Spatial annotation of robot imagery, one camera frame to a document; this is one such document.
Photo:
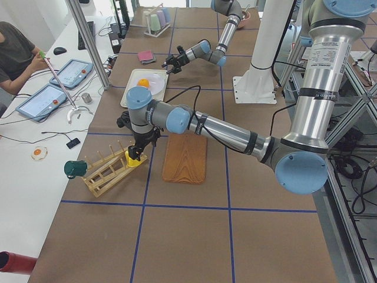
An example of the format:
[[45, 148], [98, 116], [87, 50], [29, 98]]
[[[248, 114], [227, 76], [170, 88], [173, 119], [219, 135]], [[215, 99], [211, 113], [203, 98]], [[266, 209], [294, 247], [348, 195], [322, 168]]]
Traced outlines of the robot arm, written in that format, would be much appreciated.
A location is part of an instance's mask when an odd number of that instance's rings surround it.
[[215, 50], [211, 50], [211, 45], [207, 39], [199, 41], [196, 45], [187, 50], [184, 50], [183, 47], [179, 45], [177, 47], [179, 55], [176, 57], [173, 54], [169, 55], [161, 65], [163, 68], [168, 65], [173, 66], [170, 70], [167, 70], [167, 74], [179, 73], [182, 66], [187, 65], [197, 58], [201, 58], [220, 67], [225, 65], [226, 52], [230, 41], [242, 20], [242, 8], [238, 1], [231, 0], [212, 1], [211, 9], [227, 16], [227, 22]]
[[280, 139], [263, 137], [186, 106], [172, 106], [153, 99], [141, 86], [126, 92], [135, 143], [128, 151], [139, 159], [161, 129], [182, 134], [190, 130], [217, 140], [236, 152], [255, 156], [269, 166], [288, 191], [310, 194], [328, 178], [325, 155], [326, 129], [338, 99], [352, 44], [365, 30], [375, 1], [309, 1], [304, 4], [302, 30], [311, 42], [304, 82], [299, 90], [290, 132]]

